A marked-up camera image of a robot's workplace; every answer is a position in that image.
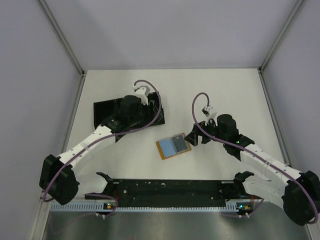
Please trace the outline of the yellow leather card holder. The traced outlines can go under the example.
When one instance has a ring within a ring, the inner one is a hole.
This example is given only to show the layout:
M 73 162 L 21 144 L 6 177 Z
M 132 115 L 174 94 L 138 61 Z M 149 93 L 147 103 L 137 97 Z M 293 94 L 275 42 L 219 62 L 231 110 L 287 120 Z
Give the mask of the yellow leather card holder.
M 185 137 L 185 133 L 179 133 L 157 141 L 155 144 L 161 159 L 166 160 L 191 151 L 191 145 Z

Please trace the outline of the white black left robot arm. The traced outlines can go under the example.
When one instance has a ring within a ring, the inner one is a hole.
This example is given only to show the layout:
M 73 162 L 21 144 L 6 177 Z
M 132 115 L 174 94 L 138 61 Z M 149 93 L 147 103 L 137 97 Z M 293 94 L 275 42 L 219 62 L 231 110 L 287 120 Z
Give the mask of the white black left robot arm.
M 97 172 L 92 176 L 82 176 L 80 172 L 95 155 L 124 135 L 164 124 L 160 95 L 152 92 L 145 99 L 148 101 L 146 105 L 136 95 L 95 102 L 94 131 L 68 151 L 58 156 L 50 154 L 44 159 L 39 186 L 45 193 L 61 205 L 86 194 L 109 198 L 114 187 L 108 183 L 106 174 Z

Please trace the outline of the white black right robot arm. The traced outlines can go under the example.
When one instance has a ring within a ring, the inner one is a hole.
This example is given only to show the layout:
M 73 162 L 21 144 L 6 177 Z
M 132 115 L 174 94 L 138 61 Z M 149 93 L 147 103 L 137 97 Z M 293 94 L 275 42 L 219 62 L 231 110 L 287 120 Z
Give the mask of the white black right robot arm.
M 302 172 L 268 155 L 247 136 L 240 134 L 236 121 L 229 114 L 216 120 L 195 123 L 184 138 L 194 147 L 211 140 L 222 143 L 226 152 L 256 171 L 237 173 L 233 192 L 239 198 L 260 197 L 284 210 L 295 224 L 315 224 L 320 213 L 320 180 L 312 171 Z

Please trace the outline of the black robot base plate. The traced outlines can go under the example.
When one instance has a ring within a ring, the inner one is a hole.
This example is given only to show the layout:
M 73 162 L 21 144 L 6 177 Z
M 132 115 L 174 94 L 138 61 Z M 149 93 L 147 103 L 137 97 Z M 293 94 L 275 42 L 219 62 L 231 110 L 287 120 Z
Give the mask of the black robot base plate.
M 240 192 L 233 180 L 180 180 L 180 179 L 121 179 L 98 173 L 107 185 L 98 196 L 86 194 L 86 200 L 102 200 L 106 196 L 115 198 L 121 208 L 204 208 L 225 207 L 230 200 L 252 200 L 261 198 Z

